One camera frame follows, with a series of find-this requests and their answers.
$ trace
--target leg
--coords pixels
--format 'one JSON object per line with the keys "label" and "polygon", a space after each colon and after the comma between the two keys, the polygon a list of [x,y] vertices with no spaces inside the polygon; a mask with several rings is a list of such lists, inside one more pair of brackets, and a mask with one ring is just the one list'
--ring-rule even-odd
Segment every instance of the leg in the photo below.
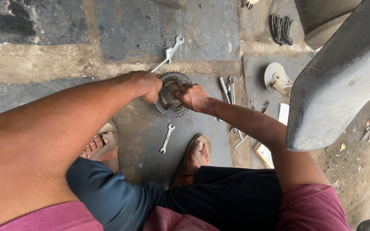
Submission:
{"label": "leg", "polygon": [[274,170],[202,166],[191,185],[165,191],[168,207],[219,230],[275,230],[282,192]]}
{"label": "leg", "polygon": [[162,186],[153,182],[132,185],[100,161],[78,157],[66,177],[72,192],[105,231],[138,230],[154,207],[164,203]]}

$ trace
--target cardboard box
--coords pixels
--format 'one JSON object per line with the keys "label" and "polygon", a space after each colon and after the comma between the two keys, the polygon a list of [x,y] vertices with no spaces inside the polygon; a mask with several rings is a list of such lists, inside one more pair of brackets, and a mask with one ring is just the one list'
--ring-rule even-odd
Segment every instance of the cardboard box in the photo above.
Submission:
{"label": "cardboard box", "polygon": [[273,162],[272,162],[272,155],[270,153],[270,150],[265,147],[261,142],[257,142],[254,147],[252,148],[256,155],[262,160],[263,164],[268,169],[274,169]]}

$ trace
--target sandal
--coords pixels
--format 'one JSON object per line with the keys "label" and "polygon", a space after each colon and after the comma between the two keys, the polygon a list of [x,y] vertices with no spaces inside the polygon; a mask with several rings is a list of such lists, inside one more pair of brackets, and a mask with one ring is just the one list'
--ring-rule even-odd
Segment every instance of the sandal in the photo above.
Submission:
{"label": "sandal", "polygon": [[[111,149],[118,147],[118,133],[115,124],[112,121],[108,121],[97,133],[101,137],[101,141],[104,144],[97,152],[94,153],[89,160],[98,160]],[[105,166],[110,168],[113,172],[119,172],[119,161],[116,159],[103,160],[101,161]]]}
{"label": "sandal", "polygon": [[205,166],[205,164],[202,160],[202,156],[198,155],[199,151],[201,151],[202,148],[203,148],[203,146],[197,144],[198,141],[202,141],[203,144],[208,146],[208,155],[210,157],[211,143],[210,143],[208,137],[204,134],[199,134],[199,135],[194,136],[193,139],[191,140],[191,142],[189,142],[189,144],[188,144],[188,147],[185,151],[184,160],[182,161],[182,166],[179,169],[175,179],[172,181],[170,189],[178,186],[179,179],[181,179],[181,177],[195,176],[195,173],[197,172],[199,167],[195,166],[195,165],[185,165],[185,161],[188,159],[189,155],[194,155],[197,158],[199,164],[201,166]]}

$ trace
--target sprocket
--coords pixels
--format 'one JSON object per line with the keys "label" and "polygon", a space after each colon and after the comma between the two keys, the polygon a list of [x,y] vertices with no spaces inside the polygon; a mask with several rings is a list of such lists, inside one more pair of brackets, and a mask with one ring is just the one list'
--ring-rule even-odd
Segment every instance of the sprocket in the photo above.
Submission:
{"label": "sprocket", "polygon": [[173,95],[177,87],[183,83],[192,84],[192,81],[179,72],[168,72],[161,76],[162,88],[158,93],[158,101],[155,103],[157,109],[164,115],[171,118],[183,117],[190,112]]}

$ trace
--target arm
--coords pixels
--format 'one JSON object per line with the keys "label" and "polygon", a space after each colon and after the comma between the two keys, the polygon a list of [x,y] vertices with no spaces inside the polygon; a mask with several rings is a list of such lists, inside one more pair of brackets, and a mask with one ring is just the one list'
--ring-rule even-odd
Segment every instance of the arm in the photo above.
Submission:
{"label": "arm", "polygon": [[210,98],[199,84],[184,84],[178,90],[186,108],[222,119],[269,148],[282,192],[298,184],[329,185],[309,152],[285,148],[284,124],[258,111]]}
{"label": "arm", "polygon": [[135,71],[85,83],[0,114],[0,224],[78,201],[65,173],[113,114],[132,99],[154,103],[161,81]]}

